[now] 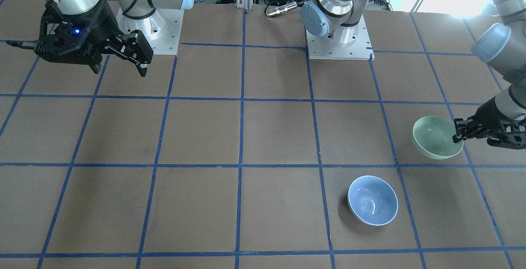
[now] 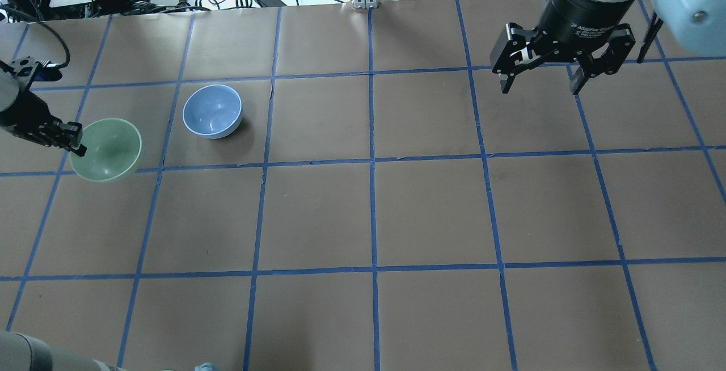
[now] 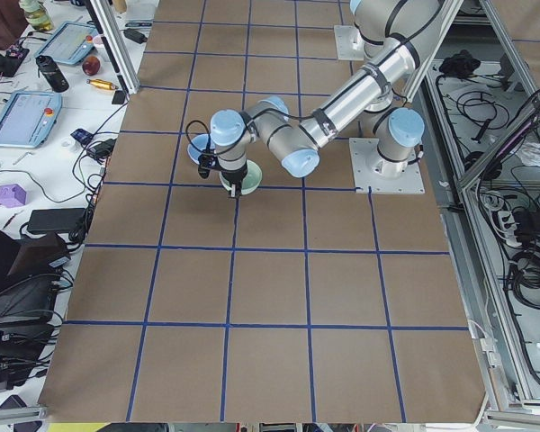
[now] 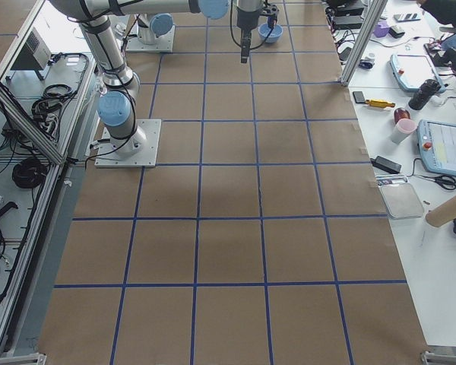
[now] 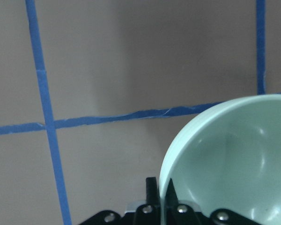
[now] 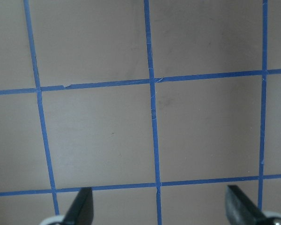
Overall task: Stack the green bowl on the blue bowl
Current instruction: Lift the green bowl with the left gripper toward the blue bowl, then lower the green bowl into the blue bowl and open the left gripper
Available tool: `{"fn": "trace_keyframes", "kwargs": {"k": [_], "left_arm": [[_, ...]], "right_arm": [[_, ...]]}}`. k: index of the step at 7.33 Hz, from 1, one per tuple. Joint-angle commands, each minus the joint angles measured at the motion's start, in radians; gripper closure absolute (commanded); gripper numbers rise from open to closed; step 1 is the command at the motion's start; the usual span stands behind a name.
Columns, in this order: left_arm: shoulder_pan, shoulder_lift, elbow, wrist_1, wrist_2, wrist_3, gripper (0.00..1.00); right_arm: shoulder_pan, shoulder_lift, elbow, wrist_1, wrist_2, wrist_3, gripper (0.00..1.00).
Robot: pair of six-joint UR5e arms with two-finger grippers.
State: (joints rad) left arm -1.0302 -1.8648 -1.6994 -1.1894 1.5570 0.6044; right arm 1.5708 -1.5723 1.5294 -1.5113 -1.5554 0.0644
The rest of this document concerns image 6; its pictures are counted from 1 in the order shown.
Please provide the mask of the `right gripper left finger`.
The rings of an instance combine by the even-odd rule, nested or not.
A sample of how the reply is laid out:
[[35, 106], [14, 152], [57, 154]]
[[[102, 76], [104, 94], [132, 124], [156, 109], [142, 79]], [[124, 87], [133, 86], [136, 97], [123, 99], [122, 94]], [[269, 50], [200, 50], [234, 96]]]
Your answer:
[[63, 225], [91, 225], [94, 219], [92, 188], [82, 188], [62, 220]]

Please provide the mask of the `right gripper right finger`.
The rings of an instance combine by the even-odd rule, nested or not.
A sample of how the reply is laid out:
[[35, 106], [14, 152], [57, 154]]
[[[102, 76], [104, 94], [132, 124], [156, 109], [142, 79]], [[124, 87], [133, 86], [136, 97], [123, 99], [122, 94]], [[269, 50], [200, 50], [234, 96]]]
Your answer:
[[230, 225], [267, 224], [267, 217], [237, 185], [226, 187], [225, 214]]

